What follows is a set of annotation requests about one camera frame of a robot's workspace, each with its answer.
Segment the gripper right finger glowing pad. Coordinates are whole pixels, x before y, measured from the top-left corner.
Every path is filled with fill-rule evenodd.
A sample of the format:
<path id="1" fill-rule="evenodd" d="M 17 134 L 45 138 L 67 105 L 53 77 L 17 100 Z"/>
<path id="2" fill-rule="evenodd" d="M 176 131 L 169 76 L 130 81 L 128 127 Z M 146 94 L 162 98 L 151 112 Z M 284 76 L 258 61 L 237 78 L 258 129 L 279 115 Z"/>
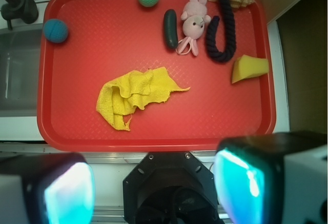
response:
<path id="1" fill-rule="evenodd" d="M 223 139 L 214 181 L 233 223 L 327 223 L 327 135 L 298 131 Z"/>

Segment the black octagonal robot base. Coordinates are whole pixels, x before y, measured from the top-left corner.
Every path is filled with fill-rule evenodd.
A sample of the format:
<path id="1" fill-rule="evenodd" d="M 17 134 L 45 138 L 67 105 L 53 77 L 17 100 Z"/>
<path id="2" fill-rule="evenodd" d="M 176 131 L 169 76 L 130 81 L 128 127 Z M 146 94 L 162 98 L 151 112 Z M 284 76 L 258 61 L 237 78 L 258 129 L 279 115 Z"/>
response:
<path id="1" fill-rule="evenodd" d="M 122 181 L 127 223 L 223 223 L 214 174 L 190 152 L 150 152 Z"/>

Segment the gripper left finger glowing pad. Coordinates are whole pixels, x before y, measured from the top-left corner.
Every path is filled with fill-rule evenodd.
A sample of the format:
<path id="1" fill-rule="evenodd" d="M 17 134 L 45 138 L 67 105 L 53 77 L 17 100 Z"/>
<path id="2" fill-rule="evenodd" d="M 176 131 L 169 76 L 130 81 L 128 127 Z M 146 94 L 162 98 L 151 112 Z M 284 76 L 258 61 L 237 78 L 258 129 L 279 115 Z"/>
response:
<path id="1" fill-rule="evenodd" d="M 94 203 L 79 153 L 1 157 L 1 223 L 91 223 Z"/>

